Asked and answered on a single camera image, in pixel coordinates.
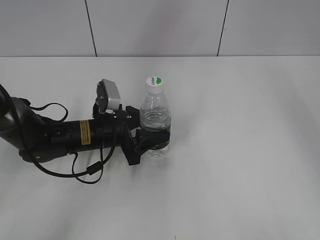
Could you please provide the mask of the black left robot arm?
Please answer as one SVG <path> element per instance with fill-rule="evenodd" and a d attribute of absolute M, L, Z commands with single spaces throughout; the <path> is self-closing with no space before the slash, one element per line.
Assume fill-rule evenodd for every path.
<path fill-rule="evenodd" d="M 148 150 L 164 147 L 170 140 L 170 129 L 148 131 L 140 125 L 140 111 L 132 106 L 122 109 L 116 83 L 107 79 L 98 82 L 92 119 L 53 120 L 36 113 L 25 98 L 12 97 L 23 137 L 13 119 L 9 102 L 0 95 L 0 137 L 19 150 L 26 162 L 32 162 L 30 151 L 39 163 L 46 163 L 67 154 L 121 147 L 129 165 L 138 165 Z"/>

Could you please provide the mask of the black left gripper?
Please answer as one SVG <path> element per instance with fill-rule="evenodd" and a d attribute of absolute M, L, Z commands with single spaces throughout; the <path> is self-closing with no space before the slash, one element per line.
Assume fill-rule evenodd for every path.
<path fill-rule="evenodd" d="M 169 149 L 169 130 L 148 131 L 133 129 L 140 128 L 140 110 L 126 106 L 112 113 L 100 114 L 98 106 L 93 106 L 92 143 L 104 148 L 121 147 L 121 150 L 130 166 L 138 165 L 141 156 L 145 153 L 153 156 L 163 156 Z"/>

